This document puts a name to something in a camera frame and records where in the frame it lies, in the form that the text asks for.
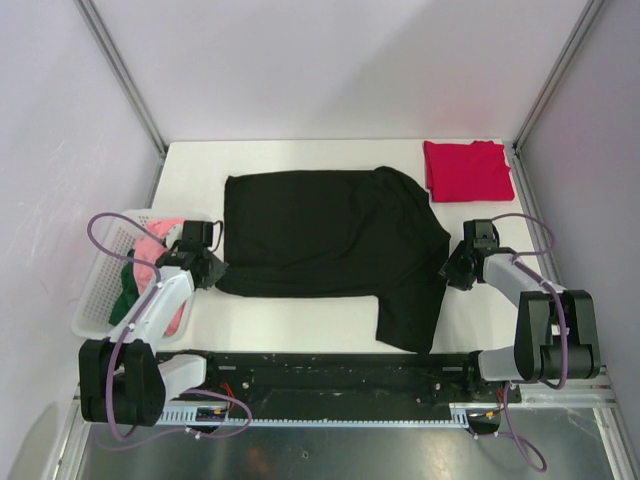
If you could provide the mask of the black t-shirt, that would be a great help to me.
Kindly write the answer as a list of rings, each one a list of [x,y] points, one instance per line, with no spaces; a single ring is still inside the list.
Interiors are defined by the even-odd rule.
[[[374,296],[375,337],[432,350],[451,235],[426,191],[391,167],[230,176],[219,290],[257,298]]]

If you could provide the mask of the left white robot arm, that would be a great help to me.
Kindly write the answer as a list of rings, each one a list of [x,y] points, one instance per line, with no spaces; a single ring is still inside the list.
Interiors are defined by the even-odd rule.
[[[119,255],[121,261],[150,270],[151,280],[108,334],[85,340],[79,350],[80,406],[86,421],[112,430],[150,427],[166,402],[187,390],[202,400],[219,392],[221,376],[203,357],[179,354],[161,363],[156,354],[180,307],[226,273],[227,263],[216,255],[223,231],[222,221],[186,220],[173,241],[143,232],[163,249],[155,261]]]

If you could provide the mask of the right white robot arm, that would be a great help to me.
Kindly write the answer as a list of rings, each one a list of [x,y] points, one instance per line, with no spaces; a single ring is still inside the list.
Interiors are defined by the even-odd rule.
[[[568,290],[528,267],[523,254],[503,247],[492,219],[463,223],[463,238],[440,270],[449,287],[485,284],[517,308],[509,347],[471,354],[477,365],[461,376],[463,393],[484,401],[498,382],[542,383],[561,389],[569,380],[593,379],[601,356],[592,296]]]

